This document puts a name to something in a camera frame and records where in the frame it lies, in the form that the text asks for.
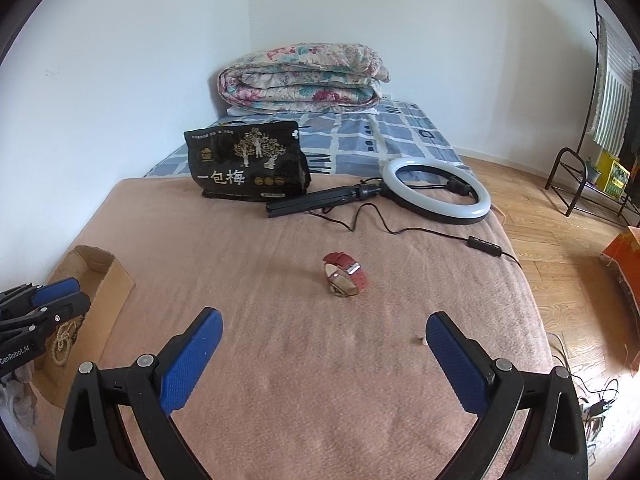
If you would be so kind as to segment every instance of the blue textured pad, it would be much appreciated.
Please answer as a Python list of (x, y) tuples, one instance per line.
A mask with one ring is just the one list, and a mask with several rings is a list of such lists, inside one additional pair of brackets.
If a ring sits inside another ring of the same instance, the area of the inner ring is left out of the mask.
[(38, 308), (79, 291), (80, 283), (78, 283), (78, 280), (75, 278), (67, 278), (66, 280), (60, 280), (50, 285), (41, 286), (33, 295), (31, 303), (35, 308)]
[(167, 416), (187, 403), (221, 339), (222, 314), (213, 310), (162, 377), (160, 405)]
[(431, 314), (426, 327), (427, 343), (466, 412), (483, 416), (489, 406), (487, 384), (462, 346), (440, 318)]

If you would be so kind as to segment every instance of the white light ring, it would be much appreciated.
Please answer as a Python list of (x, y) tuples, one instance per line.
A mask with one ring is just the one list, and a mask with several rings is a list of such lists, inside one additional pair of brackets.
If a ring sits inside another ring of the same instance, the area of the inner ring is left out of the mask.
[[(415, 189), (408, 187), (396, 175), (399, 170), (409, 166), (437, 168), (439, 170), (447, 171), (447, 173), (464, 180), (478, 194), (478, 203), (467, 205), (452, 204), (418, 193)], [(438, 215), (467, 220), (481, 220), (487, 215), (489, 209), (491, 209), (491, 197), (489, 196), (489, 192), (486, 188), (471, 174), (442, 160), (412, 158), (410, 156), (395, 158), (394, 160), (389, 161), (383, 168), (382, 179), (385, 181), (385, 185), (400, 198), (407, 200), (407, 202), (410, 202), (421, 209), (431, 211)]]

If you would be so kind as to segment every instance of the red wristwatch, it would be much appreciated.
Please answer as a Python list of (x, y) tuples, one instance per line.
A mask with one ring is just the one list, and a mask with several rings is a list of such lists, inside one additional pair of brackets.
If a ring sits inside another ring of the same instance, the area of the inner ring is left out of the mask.
[(347, 253), (329, 253), (322, 260), (329, 288), (336, 296), (355, 296), (367, 288), (364, 270)]

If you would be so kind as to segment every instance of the wooden floor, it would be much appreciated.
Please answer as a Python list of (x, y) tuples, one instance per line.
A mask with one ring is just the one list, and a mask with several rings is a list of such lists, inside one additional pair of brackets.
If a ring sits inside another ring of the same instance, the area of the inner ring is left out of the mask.
[[(617, 278), (598, 257), (622, 228), (581, 212), (565, 217), (560, 210), (566, 208), (553, 191), (544, 190), (543, 178), (472, 158), (465, 162), (505, 213), (504, 230), (542, 321), (562, 338), (572, 373), (594, 391), (609, 378), (620, 380), (620, 396), (590, 461), (590, 480), (604, 480), (640, 430), (640, 374), (632, 378), (629, 369), (640, 349), (636, 321)], [(549, 343), (552, 350), (559, 347), (553, 337)], [(592, 402), (598, 399), (583, 388), (577, 391)]]

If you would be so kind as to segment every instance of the black package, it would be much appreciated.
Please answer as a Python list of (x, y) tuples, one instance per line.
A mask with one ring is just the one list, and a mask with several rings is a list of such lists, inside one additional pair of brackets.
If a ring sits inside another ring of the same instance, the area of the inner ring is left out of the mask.
[(212, 126), (184, 138), (191, 176), (207, 198), (268, 202), (302, 195), (311, 182), (296, 121)]

